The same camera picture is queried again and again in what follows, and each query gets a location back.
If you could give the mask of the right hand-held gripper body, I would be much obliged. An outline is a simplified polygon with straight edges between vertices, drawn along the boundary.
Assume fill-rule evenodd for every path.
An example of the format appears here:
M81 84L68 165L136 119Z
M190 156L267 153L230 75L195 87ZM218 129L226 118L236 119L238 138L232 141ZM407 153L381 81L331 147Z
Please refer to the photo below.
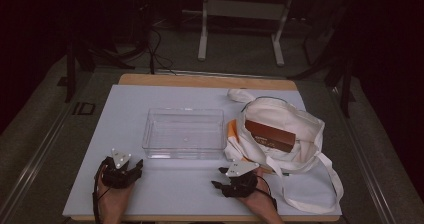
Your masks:
M230 179L230 184L221 190L225 197L248 197L257 185L257 177L254 170L259 167L258 163L247 161L233 162L224 174Z

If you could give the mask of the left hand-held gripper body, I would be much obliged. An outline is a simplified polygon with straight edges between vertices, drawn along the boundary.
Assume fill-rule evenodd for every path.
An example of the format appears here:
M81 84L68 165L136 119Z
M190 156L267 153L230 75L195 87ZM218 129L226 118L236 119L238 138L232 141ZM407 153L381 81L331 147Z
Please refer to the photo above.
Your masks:
M105 168L102 174L102 182L104 185L114 189L125 189L131 184L135 183L141 176L136 172L134 167L128 169L129 160L132 155L129 153L121 152L115 148L111 149L111 155L114 160L114 168Z

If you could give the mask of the clear plastic container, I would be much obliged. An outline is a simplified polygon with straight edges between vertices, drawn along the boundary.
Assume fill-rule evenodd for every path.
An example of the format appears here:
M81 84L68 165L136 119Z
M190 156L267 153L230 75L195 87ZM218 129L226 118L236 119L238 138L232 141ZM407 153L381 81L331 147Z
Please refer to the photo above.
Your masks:
M224 112L221 109L150 109L142 147L151 159L221 159Z

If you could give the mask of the brown rectangular box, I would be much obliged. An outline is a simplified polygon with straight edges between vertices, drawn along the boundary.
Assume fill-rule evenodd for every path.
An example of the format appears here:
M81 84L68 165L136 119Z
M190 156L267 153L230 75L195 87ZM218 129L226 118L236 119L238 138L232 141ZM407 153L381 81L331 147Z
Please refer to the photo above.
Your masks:
M251 133L251 136L258 144L269 148L291 152L296 142L296 135L292 132L251 120L245 121L245 128Z

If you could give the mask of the white cloth tote bag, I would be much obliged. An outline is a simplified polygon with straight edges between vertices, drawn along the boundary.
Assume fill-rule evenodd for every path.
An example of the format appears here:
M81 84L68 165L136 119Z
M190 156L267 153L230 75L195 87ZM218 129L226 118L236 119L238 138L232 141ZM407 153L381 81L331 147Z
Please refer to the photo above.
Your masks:
M230 89L229 99L244 105L237 118L239 136L246 134L249 142L258 144L245 128L245 121L251 120L277 129L292 132L296 142L291 152L284 152L258 144L266 156L266 163L280 178L282 196L287 204L304 212L327 214L339 206L344 189L332 161L322 153L323 131L325 123L306 111L299 110L292 104L277 97L255 97L244 89ZM332 184L335 200L331 204L295 199L289 194L289 176L310 171L317 165L326 168L325 181Z

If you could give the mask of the person's left hand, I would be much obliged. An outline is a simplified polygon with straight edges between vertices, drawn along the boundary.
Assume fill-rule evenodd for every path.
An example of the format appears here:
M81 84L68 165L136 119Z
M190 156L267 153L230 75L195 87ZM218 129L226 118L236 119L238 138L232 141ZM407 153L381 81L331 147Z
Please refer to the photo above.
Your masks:
M125 189L109 189L102 180L98 183L99 208L103 224L121 224L128 207L134 184Z

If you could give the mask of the person's right hand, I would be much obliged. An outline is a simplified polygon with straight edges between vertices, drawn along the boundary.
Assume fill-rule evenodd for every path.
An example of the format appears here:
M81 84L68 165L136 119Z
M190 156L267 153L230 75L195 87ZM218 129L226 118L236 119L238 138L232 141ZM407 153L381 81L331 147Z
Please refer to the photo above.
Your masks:
M239 198L239 201L266 224L285 224L268 196L268 185L263 179L263 170L258 168L254 173L258 180L257 190L246 198Z

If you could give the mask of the orange white packet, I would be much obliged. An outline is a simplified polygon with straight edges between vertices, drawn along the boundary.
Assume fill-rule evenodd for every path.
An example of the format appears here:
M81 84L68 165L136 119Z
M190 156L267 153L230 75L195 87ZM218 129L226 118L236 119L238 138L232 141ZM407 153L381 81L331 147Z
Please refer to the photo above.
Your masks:
M250 143L249 136L246 134L239 136L235 119L227 124L227 140L224 153L229 160L255 162L266 173L273 172L272 168L266 163L265 153L259 145Z

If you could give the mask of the white table mat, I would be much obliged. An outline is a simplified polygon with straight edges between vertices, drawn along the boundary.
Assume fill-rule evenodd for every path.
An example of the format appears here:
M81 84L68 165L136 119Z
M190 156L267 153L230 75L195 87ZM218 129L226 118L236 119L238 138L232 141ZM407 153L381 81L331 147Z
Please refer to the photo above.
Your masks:
M74 220L93 218L94 175L113 149L132 155L131 164L144 161L126 211L131 220L149 221L253 221L255 217L234 198L214 188L214 180L226 183L218 160L150 159L142 148L148 112L153 108L218 109L225 121L236 117L241 103L227 97L225 88L193 88L115 85L63 210Z

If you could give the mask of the black metal stand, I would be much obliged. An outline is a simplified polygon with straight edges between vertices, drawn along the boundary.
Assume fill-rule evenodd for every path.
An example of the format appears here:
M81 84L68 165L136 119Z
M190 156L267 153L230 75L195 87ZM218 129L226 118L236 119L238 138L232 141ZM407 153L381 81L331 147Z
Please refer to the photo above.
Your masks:
M68 38L66 49L66 103L69 103L76 93L76 62L78 62L81 68L86 71L93 71L95 68L90 52L99 55L101 58L104 58L110 64L118 68L133 69L133 66L121 62L117 57L107 53L87 38L84 38L81 35L71 34Z
M321 70L328 69L324 78L327 87L333 89L342 82L340 108L349 118L350 84L353 60L348 49L336 41L336 30L347 10L349 0L317 0L308 13L312 19L312 30L303 41L307 60L311 65L307 70L288 76L290 80L301 80Z

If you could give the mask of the white metal stand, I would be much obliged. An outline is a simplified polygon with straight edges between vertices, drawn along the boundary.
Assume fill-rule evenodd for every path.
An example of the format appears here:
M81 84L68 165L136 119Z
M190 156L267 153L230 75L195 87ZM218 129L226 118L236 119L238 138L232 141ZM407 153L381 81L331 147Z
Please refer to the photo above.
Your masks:
M205 61L208 44L208 17L235 17L246 19L274 20L279 22L278 29L271 35L271 42L276 65L285 64L280 39L288 20L288 14L293 0L286 0L284 4L270 4L257 2L243 2L233 0L203 0L202 26L197 59Z

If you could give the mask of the black floor bracket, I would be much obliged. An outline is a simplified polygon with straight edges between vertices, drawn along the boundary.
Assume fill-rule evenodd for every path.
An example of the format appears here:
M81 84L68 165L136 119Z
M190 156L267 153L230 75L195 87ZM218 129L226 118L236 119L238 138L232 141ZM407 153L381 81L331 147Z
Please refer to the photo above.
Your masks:
M96 109L96 105L94 103L88 102L77 102L72 114L73 115L92 115Z

